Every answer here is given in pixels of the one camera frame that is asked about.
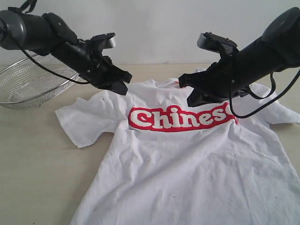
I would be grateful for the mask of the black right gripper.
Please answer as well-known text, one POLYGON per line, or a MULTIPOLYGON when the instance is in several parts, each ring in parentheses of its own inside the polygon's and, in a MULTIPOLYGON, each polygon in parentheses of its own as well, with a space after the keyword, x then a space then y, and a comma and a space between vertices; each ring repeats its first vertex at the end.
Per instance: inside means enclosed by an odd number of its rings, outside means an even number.
POLYGON ((238 92, 253 82, 252 69, 253 57, 250 55, 226 56, 206 71, 181 75, 179 85, 194 88, 187 98, 189 107, 222 103, 233 95, 230 91, 238 92))

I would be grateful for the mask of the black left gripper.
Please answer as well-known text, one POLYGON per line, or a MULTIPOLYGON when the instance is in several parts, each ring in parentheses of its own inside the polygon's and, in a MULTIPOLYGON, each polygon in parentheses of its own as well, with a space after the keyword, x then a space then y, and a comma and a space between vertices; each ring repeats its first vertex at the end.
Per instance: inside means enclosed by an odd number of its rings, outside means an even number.
POLYGON ((114 47, 113 41, 86 41, 70 45, 70 67, 94 87, 124 96, 128 92, 124 82, 130 83, 132 75, 113 65, 102 54, 104 49, 114 47))

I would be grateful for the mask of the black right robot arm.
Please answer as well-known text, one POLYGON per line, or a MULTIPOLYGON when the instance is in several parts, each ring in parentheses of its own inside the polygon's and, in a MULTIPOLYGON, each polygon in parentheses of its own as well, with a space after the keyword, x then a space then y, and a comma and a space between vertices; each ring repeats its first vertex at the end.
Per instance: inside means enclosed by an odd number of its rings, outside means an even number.
POLYGON ((264 33, 242 50, 228 38, 201 33, 197 46, 219 53, 220 60, 205 71, 179 77, 180 87, 192 87, 189 107, 222 103, 244 97, 250 84, 264 76, 300 65, 300 9, 293 7, 278 16, 264 33))

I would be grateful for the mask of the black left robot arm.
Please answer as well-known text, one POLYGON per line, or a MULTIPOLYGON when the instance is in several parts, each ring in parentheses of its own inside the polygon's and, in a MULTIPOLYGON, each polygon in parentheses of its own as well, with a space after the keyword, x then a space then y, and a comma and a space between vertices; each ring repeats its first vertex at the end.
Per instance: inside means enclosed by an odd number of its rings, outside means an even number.
POLYGON ((80 39, 61 17, 21 13, 15 8, 0 12, 0 46, 6 50, 52 55, 83 79, 82 84, 126 95, 132 75, 115 66, 102 51, 115 47, 115 33, 80 39))

